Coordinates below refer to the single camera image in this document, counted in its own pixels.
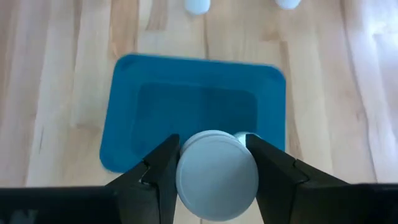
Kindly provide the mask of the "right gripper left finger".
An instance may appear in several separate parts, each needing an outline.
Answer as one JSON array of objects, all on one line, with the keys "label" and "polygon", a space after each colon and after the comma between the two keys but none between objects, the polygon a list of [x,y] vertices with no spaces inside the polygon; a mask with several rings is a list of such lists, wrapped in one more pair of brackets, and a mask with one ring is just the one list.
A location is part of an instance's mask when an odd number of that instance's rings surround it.
[{"label": "right gripper left finger", "polygon": [[170,135],[138,165],[111,181],[122,223],[173,224],[180,136]]}]

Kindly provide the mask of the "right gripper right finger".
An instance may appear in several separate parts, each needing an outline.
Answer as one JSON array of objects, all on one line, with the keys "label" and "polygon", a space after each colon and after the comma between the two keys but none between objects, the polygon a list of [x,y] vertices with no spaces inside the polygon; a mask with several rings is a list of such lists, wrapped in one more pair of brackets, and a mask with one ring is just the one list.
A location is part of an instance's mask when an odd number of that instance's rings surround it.
[{"label": "right gripper right finger", "polygon": [[258,169],[256,194],[264,223],[288,223],[299,185],[345,185],[346,182],[276,148],[255,134],[247,134],[246,147]]}]

